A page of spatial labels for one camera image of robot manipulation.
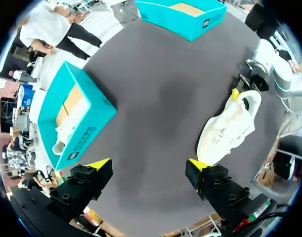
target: bolt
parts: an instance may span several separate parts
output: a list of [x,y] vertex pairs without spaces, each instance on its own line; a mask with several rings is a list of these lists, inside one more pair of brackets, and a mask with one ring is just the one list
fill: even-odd
[[230,194],[230,200],[235,200],[235,195],[234,194]]
[[50,193],[54,193],[56,191],[56,188],[55,187],[50,187],[49,191],[50,191]]
[[64,195],[62,196],[62,199],[63,199],[64,201],[69,200],[69,199],[70,199],[69,194],[64,194]]
[[220,182],[220,180],[215,180],[215,186],[218,186],[219,184],[220,184],[221,182]]

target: white shirt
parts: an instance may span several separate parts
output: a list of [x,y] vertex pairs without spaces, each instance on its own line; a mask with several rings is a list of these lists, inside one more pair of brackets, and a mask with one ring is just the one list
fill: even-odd
[[22,75],[22,72],[17,70],[17,71],[14,71],[12,77],[16,80],[19,80],[21,78],[21,75]]
[[57,46],[71,27],[67,18],[54,12],[55,4],[41,2],[29,14],[29,21],[21,27],[20,40],[29,47],[33,40],[43,40]]

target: turquoise box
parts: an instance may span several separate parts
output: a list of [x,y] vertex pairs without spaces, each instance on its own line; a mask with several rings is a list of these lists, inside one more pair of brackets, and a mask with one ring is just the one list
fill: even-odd
[[194,41],[219,24],[226,6],[217,0],[137,0],[144,21]]
[[[77,85],[89,103],[89,109],[82,121],[75,127],[73,134],[60,156],[53,153],[52,147],[57,140],[55,119],[66,97]],[[117,113],[96,84],[82,69],[64,62],[53,79],[38,119],[38,127],[48,157],[56,170],[76,163],[99,132]]]

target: white shoe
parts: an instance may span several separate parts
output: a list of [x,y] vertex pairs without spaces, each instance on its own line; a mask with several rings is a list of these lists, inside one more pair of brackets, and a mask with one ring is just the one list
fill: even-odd
[[60,156],[68,139],[73,134],[74,129],[83,119],[85,113],[89,109],[89,103],[86,98],[82,98],[73,108],[72,112],[64,119],[63,123],[55,130],[57,131],[57,141],[52,147],[54,154]]
[[[243,99],[249,103],[248,110]],[[261,96],[255,90],[242,92],[234,100],[230,96],[223,112],[207,121],[198,142],[198,160],[214,165],[232,148],[240,146],[255,130],[254,119],[260,104]]]
[[55,129],[55,131],[57,131],[57,140],[52,147],[52,151],[57,156],[60,156],[63,153],[65,144],[67,144],[69,137],[72,135],[73,130],[77,125],[75,122],[74,119],[71,119],[68,116],[64,119],[63,123]]

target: box label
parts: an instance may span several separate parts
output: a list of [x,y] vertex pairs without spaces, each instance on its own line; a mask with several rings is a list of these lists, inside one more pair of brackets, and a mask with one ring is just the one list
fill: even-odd
[[210,21],[210,18],[208,18],[204,21],[204,25],[202,26],[202,29],[206,28],[209,25],[209,21]]
[[74,159],[78,155],[79,152],[71,153],[67,160]]
[[82,146],[87,142],[91,134],[96,130],[96,127],[88,127],[86,131],[82,134],[81,138],[79,139],[77,145],[73,149],[74,152],[78,151]]

